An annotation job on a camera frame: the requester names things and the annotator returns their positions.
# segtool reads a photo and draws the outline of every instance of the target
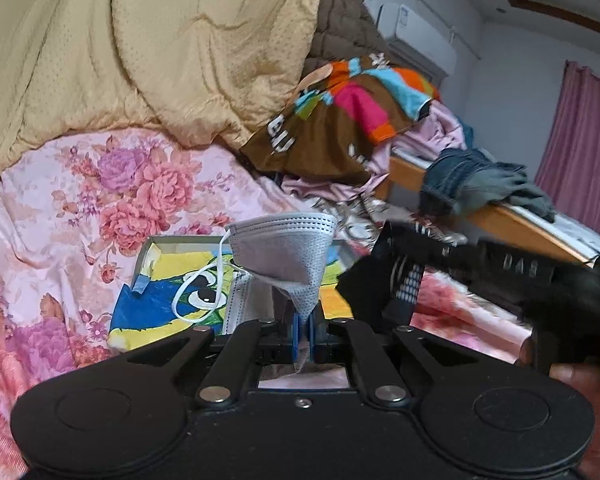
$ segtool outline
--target pink curtain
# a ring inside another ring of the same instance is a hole
[[[536,184],[558,211],[600,234],[600,78],[572,61]]]

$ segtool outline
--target yellow blanket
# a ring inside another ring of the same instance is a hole
[[[0,0],[0,172],[70,131],[243,145],[297,84],[319,0]]]

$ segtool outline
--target silver bolt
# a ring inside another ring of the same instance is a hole
[[[313,403],[309,399],[296,399],[296,406],[303,410],[310,408],[312,404]]]
[[[224,386],[207,386],[200,390],[199,395],[206,402],[224,402],[231,397],[231,390]]]
[[[400,386],[390,384],[388,386],[380,386],[376,390],[376,397],[385,402],[399,402],[407,397],[407,392]]]

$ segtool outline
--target air conditioner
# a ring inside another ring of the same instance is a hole
[[[406,65],[429,74],[439,84],[453,75],[456,51],[429,22],[405,5],[384,4],[378,13],[378,31],[392,54]]]

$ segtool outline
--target white elastic strap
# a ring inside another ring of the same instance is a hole
[[[176,292],[176,295],[171,300],[171,311],[173,312],[173,315],[175,317],[177,317],[178,319],[181,319],[181,320],[186,321],[187,323],[191,323],[191,324],[201,323],[207,317],[211,316],[216,311],[216,309],[218,308],[218,305],[220,304],[220,300],[222,299],[222,282],[224,281],[224,271],[222,270],[222,244],[224,244],[225,240],[228,237],[229,237],[229,232],[225,232],[224,235],[222,235],[222,238],[220,238],[220,243],[218,244],[218,257],[216,258],[216,272],[218,273],[218,282],[216,283],[216,301],[214,302],[214,306],[212,306],[211,308],[209,308],[208,309],[209,312],[207,312],[204,316],[199,317],[197,319],[187,319],[186,317],[181,316],[180,314],[178,314],[178,302],[180,301],[180,297],[184,294],[185,289],[200,274],[202,274],[203,272],[205,272],[206,270],[209,270],[211,267],[214,266],[214,263],[211,262],[210,264],[202,267],[202,269],[198,269],[196,272],[194,272],[192,275],[190,275],[184,281],[184,283],[182,283],[182,285],[180,285],[180,288]],[[199,310],[207,310],[206,308],[201,308],[201,307],[197,307],[197,308]]]

